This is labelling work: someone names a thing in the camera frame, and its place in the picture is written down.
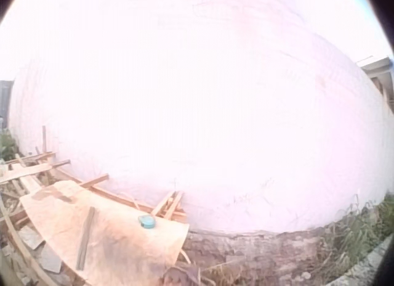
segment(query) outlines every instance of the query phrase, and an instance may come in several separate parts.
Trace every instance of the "tape measure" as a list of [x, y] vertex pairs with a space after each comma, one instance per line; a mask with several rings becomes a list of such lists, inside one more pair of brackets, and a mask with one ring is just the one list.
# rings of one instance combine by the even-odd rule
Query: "tape measure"
[[156, 224], [156, 220], [152, 215], [139, 216], [138, 221], [144, 229], [152, 229]]

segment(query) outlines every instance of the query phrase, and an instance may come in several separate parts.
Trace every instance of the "curved wall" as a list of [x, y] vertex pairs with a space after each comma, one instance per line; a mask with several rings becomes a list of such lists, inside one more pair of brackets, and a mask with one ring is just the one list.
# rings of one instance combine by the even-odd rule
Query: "curved wall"
[[184, 190], [192, 229], [305, 230], [393, 189], [391, 111], [293, 0], [16, 0], [0, 38], [22, 152], [46, 125], [77, 177]]

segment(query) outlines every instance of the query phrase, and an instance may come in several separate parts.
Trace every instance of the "plastered wall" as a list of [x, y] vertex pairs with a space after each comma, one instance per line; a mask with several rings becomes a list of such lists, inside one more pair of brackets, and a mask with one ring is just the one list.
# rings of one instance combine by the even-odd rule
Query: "plastered wall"
[[293, 0], [34, 2], [0, 27], [22, 152], [46, 125], [68, 171], [151, 205], [184, 190], [208, 231], [306, 230], [393, 189], [391, 111]]

